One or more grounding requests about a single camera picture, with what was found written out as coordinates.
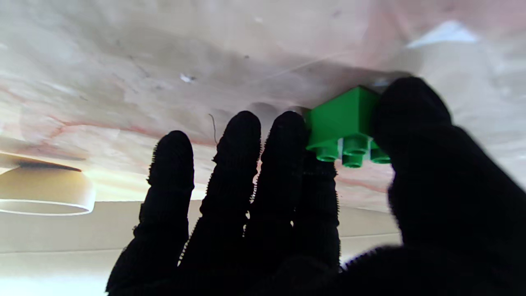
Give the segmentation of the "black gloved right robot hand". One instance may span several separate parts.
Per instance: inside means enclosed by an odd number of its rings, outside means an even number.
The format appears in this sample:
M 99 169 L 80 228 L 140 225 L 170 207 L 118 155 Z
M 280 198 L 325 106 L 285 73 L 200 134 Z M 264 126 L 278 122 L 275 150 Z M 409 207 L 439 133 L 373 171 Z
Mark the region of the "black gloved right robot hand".
M 110 296 L 524 296 L 526 197 L 419 77 L 392 82 L 372 135 L 392 161 L 388 190 L 401 245 L 340 266 L 336 169 L 305 148 L 303 117 L 284 112 L 261 149 L 261 122 L 228 123 L 201 217 L 189 138 L 153 151 L 134 238 Z

